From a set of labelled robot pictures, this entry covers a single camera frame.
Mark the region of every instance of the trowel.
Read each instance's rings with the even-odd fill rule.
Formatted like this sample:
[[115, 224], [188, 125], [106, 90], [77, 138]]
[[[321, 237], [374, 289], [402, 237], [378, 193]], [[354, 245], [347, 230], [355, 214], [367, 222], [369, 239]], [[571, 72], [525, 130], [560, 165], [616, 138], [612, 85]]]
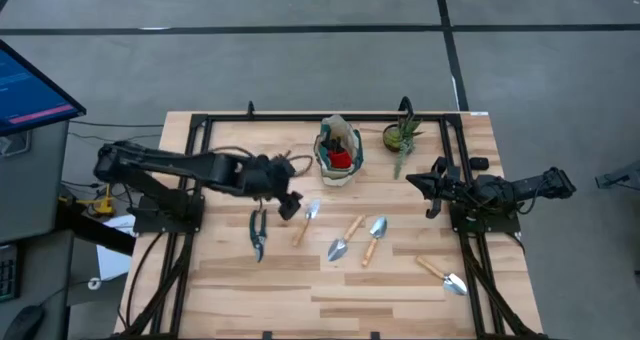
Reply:
[[309, 227], [309, 223], [311, 222], [311, 220], [316, 218], [316, 215], [318, 215], [319, 209], [320, 209], [320, 199], [315, 199], [311, 202], [311, 204], [309, 204], [309, 208], [307, 208], [307, 212], [304, 214], [304, 217], [307, 219], [307, 221], [302, 227], [302, 231], [300, 231], [298, 235], [296, 235], [296, 237], [293, 238], [292, 245], [294, 247], [297, 247], [298, 245], [300, 245], [300, 241], [302, 241], [302, 237], [304, 236], [304, 233], [307, 231], [307, 228]]
[[416, 256], [416, 262], [425, 269], [431, 271], [435, 276], [444, 280], [442, 286], [456, 295], [467, 295], [467, 286], [456, 276], [456, 274], [445, 274], [438, 270], [435, 266], [429, 264], [427, 260]]
[[340, 259], [344, 253], [347, 252], [347, 241], [351, 239], [353, 234], [356, 233], [358, 226], [364, 221], [365, 215], [358, 216], [357, 219], [353, 221], [347, 232], [344, 233], [344, 236], [341, 239], [335, 239], [331, 246], [329, 246], [329, 261], [335, 261]]
[[373, 223], [371, 230], [369, 233], [373, 236], [371, 239], [371, 243], [369, 244], [369, 248], [364, 255], [364, 260], [362, 260], [362, 266], [369, 266], [369, 262], [371, 261], [371, 257], [373, 256], [373, 252], [376, 250], [376, 246], [378, 245], [378, 239], [382, 238], [384, 234], [387, 232], [387, 218], [381, 216]]

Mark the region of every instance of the wooden handle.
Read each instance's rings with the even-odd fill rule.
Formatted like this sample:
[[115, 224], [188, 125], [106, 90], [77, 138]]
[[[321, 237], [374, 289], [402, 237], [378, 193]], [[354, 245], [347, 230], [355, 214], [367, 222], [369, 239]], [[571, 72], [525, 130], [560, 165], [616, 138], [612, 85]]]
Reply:
[[367, 249], [367, 253], [364, 254], [364, 260], [362, 260], [362, 266], [369, 266], [369, 262], [371, 261], [371, 257], [373, 256], [373, 252], [376, 251], [376, 246], [378, 245], [378, 238], [371, 239], [371, 243], [369, 244], [369, 248]]
[[416, 256], [416, 262], [420, 265], [422, 265], [422, 267], [424, 267], [425, 269], [431, 271], [433, 273], [433, 275], [439, 277], [440, 279], [444, 280], [444, 273], [438, 269], [436, 269], [433, 265], [429, 264], [427, 262], [427, 260], [421, 258], [420, 256]]
[[353, 224], [351, 224], [351, 226], [349, 226], [349, 229], [347, 230], [346, 233], [344, 233], [344, 241], [349, 241], [349, 239], [351, 239], [351, 237], [353, 236], [353, 234], [356, 233], [356, 230], [358, 230], [358, 226], [360, 226], [360, 224], [362, 223], [362, 221], [364, 221], [364, 218], [366, 216], [364, 215], [360, 215], [358, 216], [357, 219], [355, 219], [353, 221]]
[[300, 233], [298, 233], [298, 235], [296, 235], [295, 238], [293, 238], [293, 246], [297, 247], [298, 245], [300, 245], [300, 241], [302, 241], [302, 237], [304, 236], [304, 233], [307, 231], [307, 228], [309, 227], [309, 220], [305, 221], [304, 226], [302, 227], [302, 231], [300, 231]]

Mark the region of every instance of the computer mouse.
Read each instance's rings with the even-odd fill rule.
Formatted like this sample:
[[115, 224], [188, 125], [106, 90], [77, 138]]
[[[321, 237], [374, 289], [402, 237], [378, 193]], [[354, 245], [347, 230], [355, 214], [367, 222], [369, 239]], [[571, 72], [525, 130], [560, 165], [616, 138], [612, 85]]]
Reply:
[[20, 310], [4, 333], [4, 340], [33, 340], [44, 318], [41, 306], [27, 306]]

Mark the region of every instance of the keyboard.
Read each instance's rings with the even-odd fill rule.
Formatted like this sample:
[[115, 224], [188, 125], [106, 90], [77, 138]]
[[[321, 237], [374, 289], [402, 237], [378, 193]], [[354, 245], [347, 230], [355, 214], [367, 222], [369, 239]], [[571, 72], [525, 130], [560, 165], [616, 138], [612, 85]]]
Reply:
[[20, 295], [19, 270], [16, 244], [0, 245], [0, 302], [15, 299]]

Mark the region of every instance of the plant pot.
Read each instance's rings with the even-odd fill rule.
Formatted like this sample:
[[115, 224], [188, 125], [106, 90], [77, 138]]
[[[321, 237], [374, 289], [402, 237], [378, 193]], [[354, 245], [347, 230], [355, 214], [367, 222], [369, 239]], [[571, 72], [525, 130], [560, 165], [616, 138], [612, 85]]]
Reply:
[[391, 152], [399, 152], [399, 151], [400, 151], [400, 148], [397, 148], [397, 147], [391, 146], [390, 144], [387, 144], [387, 142], [386, 142], [386, 141], [384, 141], [384, 134], [385, 134], [388, 130], [393, 129], [394, 127], [396, 127], [396, 128], [397, 128], [397, 127], [398, 127], [398, 124], [391, 124], [391, 125], [387, 126], [386, 128], [384, 128], [384, 131], [382, 132], [382, 143], [384, 144], [384, 147], [386, 147], [386, 148], [387, 148], [387, 150], [389, 150], [389, 151], [391, 151]]

